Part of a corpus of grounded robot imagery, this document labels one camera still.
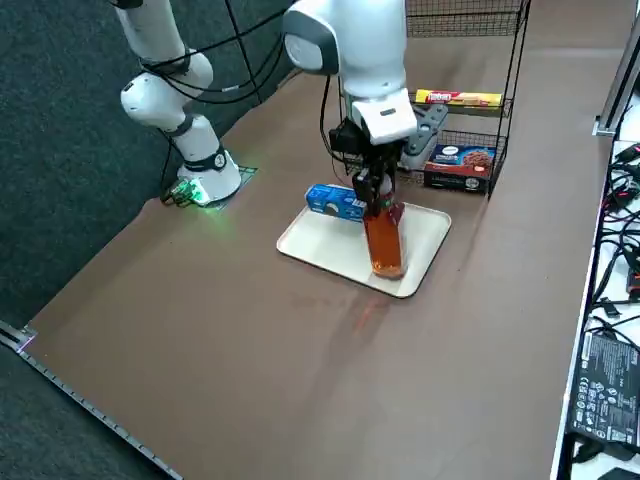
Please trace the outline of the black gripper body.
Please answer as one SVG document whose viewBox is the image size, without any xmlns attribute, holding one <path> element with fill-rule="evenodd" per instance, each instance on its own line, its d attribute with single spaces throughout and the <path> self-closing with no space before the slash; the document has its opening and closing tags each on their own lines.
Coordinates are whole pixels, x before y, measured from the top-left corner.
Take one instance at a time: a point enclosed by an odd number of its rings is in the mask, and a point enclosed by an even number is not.
<svg viewBox="0 0 640 480">
<path fill-rule="evenodd" d="M 394 176 L 403 151 L 403 140 L 371 145 L 367 153 L 369 172 L 373 176 L 383 176 L 384 174 Z"/>
</svg>

